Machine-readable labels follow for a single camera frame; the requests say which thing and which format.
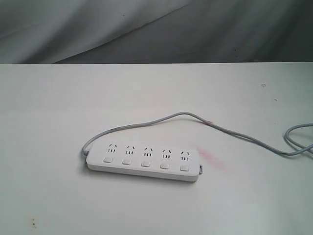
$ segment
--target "white table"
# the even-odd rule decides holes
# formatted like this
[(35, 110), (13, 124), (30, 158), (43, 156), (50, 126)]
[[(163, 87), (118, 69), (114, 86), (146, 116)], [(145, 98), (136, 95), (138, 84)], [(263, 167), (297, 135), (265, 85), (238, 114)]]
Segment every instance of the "white table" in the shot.
[[(312, 234), (310, 154), (284, 159), (189, 117), (103, 140), (198, 148), (193, 184), (93, 172), (80, 154), (101, 131), (179, 111), (292, 151), (282, 134), (313, 121), (312, 74), (313, 63), (0, 65), (0, 234)], [(310, 128), (291, 136), (313, 142)]]

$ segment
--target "electrical outlet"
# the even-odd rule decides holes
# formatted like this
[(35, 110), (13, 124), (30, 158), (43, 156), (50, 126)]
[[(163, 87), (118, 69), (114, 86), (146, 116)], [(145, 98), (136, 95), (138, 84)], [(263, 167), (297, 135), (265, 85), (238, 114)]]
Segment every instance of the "electrical outlet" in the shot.
[(86, 159), (91, 170), (194, 182), (202, 173), (192, 149), (96, 141)]

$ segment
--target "white switch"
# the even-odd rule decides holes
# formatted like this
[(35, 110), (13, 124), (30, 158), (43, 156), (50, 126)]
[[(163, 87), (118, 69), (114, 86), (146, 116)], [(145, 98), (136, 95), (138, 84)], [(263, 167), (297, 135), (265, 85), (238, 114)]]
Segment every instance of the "white switch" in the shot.
[(189, 166), (187, 166), (187, 165), (181, 165), (181, 166), (180, 166), (180, 170), (181, 170), (181, 171), (189, 171)]
[(105, 163), (111, 163), (112, 161), (113, 161), (113, 158), (111, 158), (111, 157), (106, 157), (106, 158), (104, 158), (104, 160), (103, 160)]
[(141, 166), (143, 167), (149, 167), (150, 166), (150, 162), (142, 162)]
[(130, 165), (130, 164), (132, 164), (132, 160), (131, 159), (124, 159), (123, 164), (124, 165)]
[(168, 163), (161, 164), (161, 169), (168, 169), (168, 168), (170, 168), (170, 165)]

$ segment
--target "gray fabric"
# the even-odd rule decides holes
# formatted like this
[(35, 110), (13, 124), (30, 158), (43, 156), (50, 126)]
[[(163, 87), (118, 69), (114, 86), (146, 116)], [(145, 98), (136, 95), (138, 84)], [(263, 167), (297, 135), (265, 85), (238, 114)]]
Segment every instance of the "gray fabric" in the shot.
[(313, 61), (311, 0), (42, 2), (0, 0), (1, 63)]

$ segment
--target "power cord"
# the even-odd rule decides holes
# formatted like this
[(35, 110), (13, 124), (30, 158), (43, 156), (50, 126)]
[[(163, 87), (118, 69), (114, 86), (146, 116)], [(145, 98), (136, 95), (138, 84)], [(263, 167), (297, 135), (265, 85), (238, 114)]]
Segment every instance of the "power cord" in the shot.
[(272, 151), (273, 153), (276, 153), (278, 155), (281, 155), (283, 157), (289, 157), (289, 156), (295, 156), (295, 155), (298, 155), (298, 154), (301, 154), (303, 152), (309, 152), (309, 153), (312, 153), (313, 154), (313, 150), (311, 150), (313, 148), (313, 144), (305, 147), (299, 143), (297, 143), (296, 141), (292, 140), (289, 136), (290, 132), (295, 130), (295, 129), (298, 129), (298, 128), (303, 128), (303, 127), (309, 127), (309, 126), (313, 126), (313, 123), (308, 123), (308, 124), (302, 124), (302, 125), (297, 125), (297, 126), (293, 126), (291, 128), (289, 128), (286, 133), (284, 134), (284, 140), (289, 143), (291, 145), (294, 144), (295, 146), (298, 146), (299, 148), (301, 148), (300, 150), (297, 150), (297, 151), (294, 151), (294, 152), (291, 152), (291, 153), (288, 153), (288, 152), (283, 152), (283, 151), (280, 151), (276, 148), (273, 148), (251, 136), (248, 136), (248, 135), (244, 135), (244, 134), (241, 134), (241, 133), (238, 133), (238, 132), (235, 132), (235, 131), (231, 131), (231, 130), (227, 130), (225, 128), (222, 128), (220, 126), (217, 126), (215, 124), (213, 124), (212, 122), (210, 121), (207, 121), (193, 113), (189, 113), (189, 112), (180, 112), (180, 113), (176, 113), (176, 114), (172, 114), (172, 115), (169, 115), (167, 117), (163, 117), (163, 118), (160, 118), (158, 120), (155, 120), (155, 121), (149, 121), (149, 122), (145, 122), (145, 123), (139, 123), (139, 124), (132, 124), (132, 125), (127, 125), (127, 126), (120, 126), (120, 127), (116, 127), (116, 128), (113, 128), (111, 130), (107, 130), (107, 131), (104, 131), (94, 137), (92, 137), (89, 141), (87, 141), (87, 143), (85, 143), (85, 145), (83, 146), (83, 154), (85, 156), (88, 155), (89, 151), (87, 150), (87, 147), (92, 143), (94, 142), (96, 139), (98, 139), (99, 137), (101, 136), (104, 136), (106, 134), (109, 134), (109, 133), (112, 133), (112, 132), (115, 132), (115, 131), (122, 131), (122, 130), (127, 130), (127, 129), (132, 129), (132, 128), (138, 128), (138, 127), (145, 127), (145, 126), (150, 126), (150, 125), (154, 125), (156, 123), (159, 123), (159, 122), (162, 122), (162, 121), (165, 121), (165, 120), (168, 120), (168, 119), (171, 119), (171, 118), (174, 118), (174, 117), (177, 117), (177, 116), (180, 116), (180, 115), (189, 115), (189, 116), (192, 116), (198, 120), (200, 120), (203, 124), (205, 125), (208, 125), (208, 126), (211, 126), (219, 131), (222, 131), (224, 133), (227, 133), (231, 136), (235, 136), (235, 137), (240, 137), (244, 140), (247, 140), (251, 143), (254, 143), (254, 144), (257, 144), (263, 148), (266, 148), (267, 150), (269, 151)]

